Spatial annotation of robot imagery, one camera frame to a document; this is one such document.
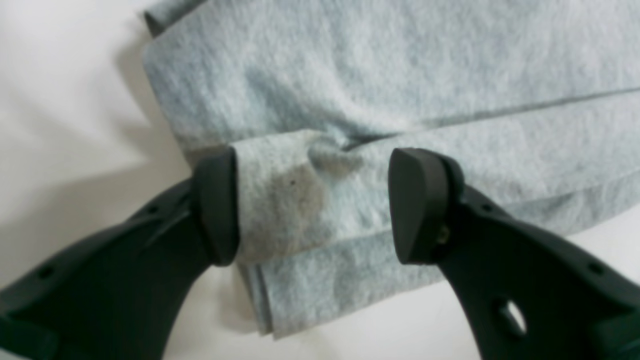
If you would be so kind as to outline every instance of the light gray fleece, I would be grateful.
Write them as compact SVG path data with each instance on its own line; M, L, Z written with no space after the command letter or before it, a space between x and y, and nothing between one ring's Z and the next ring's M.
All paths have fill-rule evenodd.
M394 254L394 147L457 159L562 234L640 200L635 0L201 2L149 10L145 68L190 161L237 151L237 262L263 333L441 279Z

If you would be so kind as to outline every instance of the folded fabric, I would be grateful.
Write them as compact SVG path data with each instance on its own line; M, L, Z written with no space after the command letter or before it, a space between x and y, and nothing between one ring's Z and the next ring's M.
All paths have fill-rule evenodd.
M456 158L563 234L640 200L640 3L200 3L149 10L145 69L190 161L237 151L237 261L263 333L441 279L394 254L394 147Z

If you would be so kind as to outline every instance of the fleece cloth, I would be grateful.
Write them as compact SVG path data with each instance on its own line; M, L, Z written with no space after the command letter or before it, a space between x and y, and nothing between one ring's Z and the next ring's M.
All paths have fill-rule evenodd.
M395 147L574 233L640 200L634 0L167 1L144 65L187 159L237 152L241 267L277 338L439 281L394 253Z

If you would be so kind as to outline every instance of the hole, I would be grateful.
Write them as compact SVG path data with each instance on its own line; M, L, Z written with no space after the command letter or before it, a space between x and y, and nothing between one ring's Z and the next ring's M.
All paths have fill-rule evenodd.
M43 268L42 270L40 270L38 272L38 277L44 280L44 279L46 279L48 277L51 277L51 275L53 275L53 273L54 273L53 267L46 266L45 268Z
M496 302L499 327L508 335L520 339L527 334L527 322L515 302L500 299Z
M591 270L591 272L593 272L596 275L602 275L604 274L604 269L602 268L602 266L596 264L596 263L591 263L588 266L589 270Z

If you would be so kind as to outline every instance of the white surface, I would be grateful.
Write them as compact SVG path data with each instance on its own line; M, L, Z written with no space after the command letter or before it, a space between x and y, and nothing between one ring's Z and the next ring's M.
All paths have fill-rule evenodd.
M0 288L189 175L141 68L153 0L0 2ZM640 280L640 207L579 244ZM478 359L446 283L274 342L232 268L193 287L166 359ZM0 359L14 359L0 351Z

